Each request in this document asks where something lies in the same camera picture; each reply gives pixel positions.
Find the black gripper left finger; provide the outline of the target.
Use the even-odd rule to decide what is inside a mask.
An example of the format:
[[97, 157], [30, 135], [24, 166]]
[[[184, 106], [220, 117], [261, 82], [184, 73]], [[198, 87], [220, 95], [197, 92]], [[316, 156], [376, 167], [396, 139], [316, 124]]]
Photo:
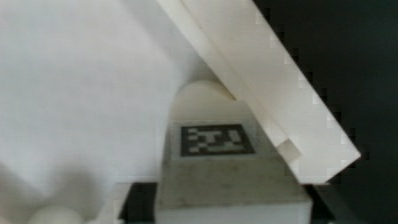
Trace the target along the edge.
[[154, 182], [131, 184], [118, 213], [122, 224], [154, 224], [156, 186]]

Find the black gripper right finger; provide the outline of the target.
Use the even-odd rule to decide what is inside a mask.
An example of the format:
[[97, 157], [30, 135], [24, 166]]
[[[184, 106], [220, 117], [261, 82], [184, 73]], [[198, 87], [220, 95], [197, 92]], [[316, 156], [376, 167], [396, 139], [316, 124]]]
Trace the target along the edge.
[[312, 200], [310, 224], [335, 224], [335, 215], [330, 209], [323, 187], [305, 185], [303, 189]]

